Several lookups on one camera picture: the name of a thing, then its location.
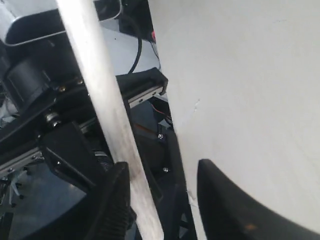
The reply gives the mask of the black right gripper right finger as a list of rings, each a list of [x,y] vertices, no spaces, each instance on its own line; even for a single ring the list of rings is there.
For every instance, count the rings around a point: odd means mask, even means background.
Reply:
[[[240,189],[210,159],[197,166],[197,202],[208,240],[318,240]]]

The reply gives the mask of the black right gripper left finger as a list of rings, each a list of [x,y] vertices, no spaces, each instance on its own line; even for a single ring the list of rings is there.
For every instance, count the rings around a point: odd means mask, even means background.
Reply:
[[[123,240],[130,218],[130,174],[116,163],[80,202],[27,240]]]

